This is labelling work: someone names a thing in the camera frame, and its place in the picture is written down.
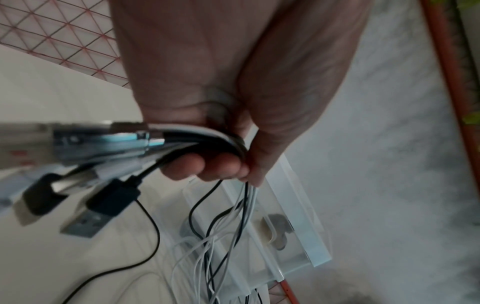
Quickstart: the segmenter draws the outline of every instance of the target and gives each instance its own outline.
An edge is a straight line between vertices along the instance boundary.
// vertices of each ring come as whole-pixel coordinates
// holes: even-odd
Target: clear plastic container
[[[169,241],[171,254],[176,260],[199,241],[189,227],[189,211],[215,184],[195,179],[180,193],[169,197],[156,212],[157,221],[166,234],[164,238]],[[205,236],[213,219],[235,205],[241,189],[239,181],[224,181],[193,213],[194,229]],[[236,219],[224,231],[235,232],[239,222]],[[246,296],[270,281],[282,281],[287,273],[303,266],[317,266],[330,260],[323,234],[310,201],[287,160],[282,157],[258,191],[251,220],[230,257],[220,299]],[[232,237],[233,233],[215,242],[213,270],[228,252]],[[187,276],[192,277],[193,264],[202,249],[183,262]],[[220,279],[223,271],[221,268],[215,280]]]

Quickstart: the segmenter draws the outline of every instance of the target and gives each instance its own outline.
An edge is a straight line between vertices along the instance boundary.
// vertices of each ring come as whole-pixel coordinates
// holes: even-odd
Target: bundle of cables
[[[220,186],[222,181],[220,180],[206,195],[204,195],[190,210],[188,215],[188,224],[192,233],[199,239],[190,250],[188,250],[174,265],[173,271],[171,274],[170,281],[172,282],[175,270],[179,267],[180,263],[189,257],[197,250],[200,250],[199,257],[196,259],[193,264],[193,290],[197,302],[200,304],[201,297],[201,284],[202,284],[202,274],[204,277],[204,283],[206,286],[206,293],[208,297],[208,304],[220,304],[219,292],[224,285],[225,279],[229,271],[229,264],[233,251],[240,241],[242,233],[252,217],[255,202],[257,198],[257,188],[249,185],[248,183],[242,186],[240,194],[236,203],[233,207],[228,208],[227,210],[218,214],[210,223],[206,233],[202,235],[198,232],[193,224],[193,214],[195,210]],[[236,219],[239,218],[239,223],[236,228],[233,226],[233,223]],[[214,250],[216,242],[230,237],[227,246],[227,253],[224,255],[223,259],[219,262],[216,270],[212,269],[212,260],[214,257]],[[221,275],[219,275],[219,280],[217,281],[217,286],[215,284],[215,278],[219,274],[223,267]]]

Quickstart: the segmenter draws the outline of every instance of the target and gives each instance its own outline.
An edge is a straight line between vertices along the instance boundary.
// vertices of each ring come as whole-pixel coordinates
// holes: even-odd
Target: hand
[[[163,173],[259,186],[340,86],[370,0],[110,0],[133,95],[149,122],[245,136],[247,162],[188,154]]]

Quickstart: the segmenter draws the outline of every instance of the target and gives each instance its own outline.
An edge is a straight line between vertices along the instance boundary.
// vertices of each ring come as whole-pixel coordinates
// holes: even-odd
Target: finger
[[[292,142],[290,137],[274,135],[259,130],[253,139],[247,155],[250,172],[242,181],[260,187],[267,172]]]
[[[235,177],[241,169],[242,162],[237,156],[220,153],[206,162],[204,170],[198,174],[198,177],[203,181],[227,179]]]
[[[172,180],[181,180],[191,175],[200,174],[204,168],[204,159],[196,153],[189,153],[163,166],[161,171]]]

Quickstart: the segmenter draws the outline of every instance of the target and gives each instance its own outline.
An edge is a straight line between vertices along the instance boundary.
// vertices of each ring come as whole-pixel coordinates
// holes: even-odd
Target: floor
[[[301,303],[480,301],[480,204],[418,0],[378,0],[351,70],[287,157],[333,262]]]

